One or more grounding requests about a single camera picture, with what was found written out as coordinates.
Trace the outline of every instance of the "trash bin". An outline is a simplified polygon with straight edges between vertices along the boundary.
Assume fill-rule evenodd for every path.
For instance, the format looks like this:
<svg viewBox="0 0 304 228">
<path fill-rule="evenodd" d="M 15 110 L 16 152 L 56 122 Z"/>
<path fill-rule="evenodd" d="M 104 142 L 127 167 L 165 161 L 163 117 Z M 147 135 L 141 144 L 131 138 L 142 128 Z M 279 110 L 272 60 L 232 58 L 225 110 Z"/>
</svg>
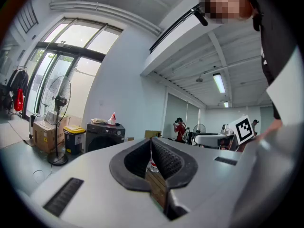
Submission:
<svg viewBox="0 0 304 228">
<path fill-rule="evenodd" d="M 79 126 L 65 126 L 66 151 L 72 155 L 79 154 L 82 150 L 83 135 L 86 132 Z"/>
</svg>

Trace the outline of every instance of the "yellow lid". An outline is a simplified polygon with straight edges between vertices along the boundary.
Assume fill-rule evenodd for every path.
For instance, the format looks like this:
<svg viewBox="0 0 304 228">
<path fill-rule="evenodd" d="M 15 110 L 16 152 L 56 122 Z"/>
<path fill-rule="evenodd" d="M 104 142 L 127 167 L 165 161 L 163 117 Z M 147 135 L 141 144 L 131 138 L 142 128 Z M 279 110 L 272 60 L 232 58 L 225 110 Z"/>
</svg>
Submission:
<svg viewBox="0 0 304 228">
<path fill-rule="evenodd" d="M 83 128 L 81 128 L 79 126 L 75 126 L 75 125 L 65 126 L 63 129 L 70 133 L 84 133 L 85 132 L 85 130 Z"/>
</svg>

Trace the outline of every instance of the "person in red clothing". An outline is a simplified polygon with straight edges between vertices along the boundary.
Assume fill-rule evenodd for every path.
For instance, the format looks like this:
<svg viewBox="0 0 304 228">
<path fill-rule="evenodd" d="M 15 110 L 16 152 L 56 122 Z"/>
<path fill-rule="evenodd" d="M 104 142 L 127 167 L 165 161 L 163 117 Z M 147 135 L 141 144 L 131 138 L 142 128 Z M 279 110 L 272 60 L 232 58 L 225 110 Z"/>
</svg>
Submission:
<svg viewBox="0 0 304 228">
<path fill-rule="evenodd" d="M 175 123 L 173 123 L 174 131 L 176 133 L 178 132 L 176 142 L 185 143 L 185 141 L 183 141 L 183 139 L 182 139 L 182 136 L 186 132 L 186 124 L 183 123 L 183 121 L 180 117 L 178 119 L 176 119 Z"/>
</svg>

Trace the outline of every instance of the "person's hand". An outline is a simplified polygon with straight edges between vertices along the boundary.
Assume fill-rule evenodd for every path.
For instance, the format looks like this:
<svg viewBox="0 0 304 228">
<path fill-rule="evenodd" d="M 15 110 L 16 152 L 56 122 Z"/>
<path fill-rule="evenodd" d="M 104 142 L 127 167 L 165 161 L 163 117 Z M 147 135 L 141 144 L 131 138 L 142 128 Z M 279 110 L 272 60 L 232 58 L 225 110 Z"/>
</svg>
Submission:
<svg viewBox="0 0 304 228">
<path fill-rule="evenodd" d="M 282 125 L 283 125 L 282 120 L 280 120 L 280 119 L 275 119 L 275 120 L 270 124 L 270 126 L 268 127 L 268 129 L 267 129 L 264 133 L 262 133 L 262 134 L 260 134 L 260 135 L 258 135 L 258 136 L 256 137 L 256 140 L 257 140 L 257 141 L 260 141 L 260 140 L 263 139 L 267 134 L 269 134 L 271 131 L 278 130 L 280 127 L 282 127 Z"/>
</svg>

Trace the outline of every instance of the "washing machine door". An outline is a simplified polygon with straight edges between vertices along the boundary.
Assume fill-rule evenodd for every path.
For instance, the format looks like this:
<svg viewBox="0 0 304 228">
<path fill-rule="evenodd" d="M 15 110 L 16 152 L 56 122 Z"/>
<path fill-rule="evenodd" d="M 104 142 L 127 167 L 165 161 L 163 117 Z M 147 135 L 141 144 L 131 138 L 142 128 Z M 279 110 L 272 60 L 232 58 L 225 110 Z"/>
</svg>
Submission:
<svg viewBox="0 0 304 228">
<path fill-rule="evenodd" d="M 100 150 L 116 144 L 119 142 L 113 136 L 98 136 L 90 142 L 87 151 Z"/>
</svg>

